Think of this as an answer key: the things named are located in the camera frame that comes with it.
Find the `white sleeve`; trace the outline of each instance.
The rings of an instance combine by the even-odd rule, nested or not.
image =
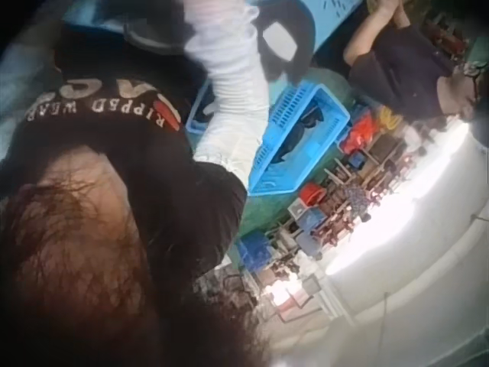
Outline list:
[[[196,29],[186,52],[206,68],[217,111],[194,159],[223,166],[248,188],[254,156],[268,123],[268,84],[252,21],[258,9],[244,0],[183,0]]]

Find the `red container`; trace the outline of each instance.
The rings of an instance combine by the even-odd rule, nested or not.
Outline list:
[[[307,206],[315,206],[326,196],[326,189],[319,186],[317,183],[309,182],[304,185],[299,193],[300,199]]]

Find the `black cloth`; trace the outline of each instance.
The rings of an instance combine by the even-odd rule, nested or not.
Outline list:
[[[443,115],[437,82],[455,65],[413,26],[387,26],[353,64],[350,83],[408,121]]]
[[[166,93],[125,79],[131,70],[115,80],[105,69],[110,63],[98,69],[88,63],[88,71],[80,62],[72,70],[64,65],[70,78],[92,79],[66,82],[27,112],[0,167],[0,199],[38,182],[63,152],[86,145],[105,154],[125,182],[153,274],[181,271],[196,278],[222,261],[238,232],[247,191],[223,167],[193,160],[181,125],[190,104],[165,85],[165,75],[172,80],[177,71],[160,65],[162,79],[155,82]]]

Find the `black shirt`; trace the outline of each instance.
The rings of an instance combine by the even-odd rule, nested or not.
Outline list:
[[[175,98],[178,91],[106,79],[103,69],[88,74],[95,76],[66,82],[28,110],[0,167],[0,199],[38,182],[63,152],[86,145],[105,154],[125,182],[152,271],[196,278],[211,270],[238,232],[245,187],[223,167],[193,160],[181,123],[189,104]]]
[[[371,52],[355,61],[349,81],[408,121],[415,121],[444,115],[437,82],[441,76],[451,76],[453,70],[452,62],[413,26],[388,26]]]

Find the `woman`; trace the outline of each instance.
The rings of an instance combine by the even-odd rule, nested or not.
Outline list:
[[[192,290],[238,231],[267,125],[257,12],[242,0],[185,12],[186,51],[219,105],[193,156],[174,83],[80,59],[14,133],[0,168],[0,318],[16,365],[266,363],[255,322]]]

